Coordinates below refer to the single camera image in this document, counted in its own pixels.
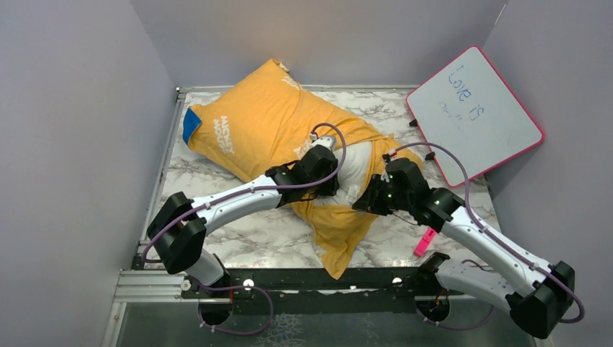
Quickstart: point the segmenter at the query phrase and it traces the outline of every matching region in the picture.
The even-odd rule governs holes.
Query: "gray wall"
[[[131,0],[173,81],[232,85],[269,58],[307,84],[419,84],[483,45],[506,0]]]
[[[127,0],[0,3],[0,346],[97,346],[174,85]]]
[[[610,0],[511,0],[485,45],[546,132],[489,179],[503,231],[577,271],[587,316],[556,347],[613,346],[612,18]]]

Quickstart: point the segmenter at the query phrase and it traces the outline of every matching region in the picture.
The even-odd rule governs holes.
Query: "marble surface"
[[[373,124],[381,133],[394,133],[400,143],[423,141],[417,128],[410,128],[405,104],[407,90],[398,91],[319,91],[315,95],[356,114]],[[183,115],[194,104],[207,104],[221,93],[188,93]],[[232,173],[187,148],[183,133],[183,116],[176,134],[172,156],[163,180],[160,206],[169,195],[183,191],[187,197],[198,197],[225,191],[242,184]],[[414,147],[423,158],[426,147]],[[432,187],[446,187],[434,162],[427,162],[424,175]],[[452,189],[463,197],[464,188]],[[500,229],[484,179],[471,182],[471,205],[487,222]],[[408,213],[399,213],[412,221]],[[437,236],[423,257],[413,255],[426,227],[413,226],[393,215],[379,217],[353,253],[349,267],[404,267],[421,264],[434,251],[455,259],[476,259],[459,243],[443,235]],[[263,211],[236,220],[205,240],[205,248],[215,253],[226,267],[322,267],[312,241],[311,228],[291,208]],[[154,249],[150,258],[159,259]]]

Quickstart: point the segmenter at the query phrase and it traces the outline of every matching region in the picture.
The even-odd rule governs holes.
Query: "whiteboard with pink border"
[[[456,155],[473,179],[543,142],[544,133],[483,51],[473,46],[406,98],[428,142]],[[445,181],[464,182],[458,165],[432,148]]]

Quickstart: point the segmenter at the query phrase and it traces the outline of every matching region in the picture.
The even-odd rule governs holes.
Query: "black wire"
[[[407,223],[411,224],[412,226],[417,226],[417,223],[409,222],[408,220],[406,220],[406,219],[404,219],[404,218],[400,217],[399,215],[397,215],[397,214],[395,214],[395,213],[392,213],[392,214],[393,214],[394,216],[396,216],[397,218],[400,218],[402,221],[404,221],[404,222],[407,222]]]

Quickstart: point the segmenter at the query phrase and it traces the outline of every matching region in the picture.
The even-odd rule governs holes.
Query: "yellow pillowcase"
[[[372,142],[361,195],[370,176],[384,171],[381,155],[399,144],[364,120],[303,90],[276,60],[267,61],[213,103],[192,106],[185,116],[183,137],[191,150],[242,181],[251,181],[272,166],[300,159],[311,142],[311,129],[322,122],[336,125],[347,146]],[[335,132],[321,127],[318,135]],[[421,160],[410,150],[398,154],[421,168]],[[295,202],[291,207],[313,227],[314,241],[325,251],[323,265],[337,279],[377,217],[348,206],[316,206],[311,201]]]

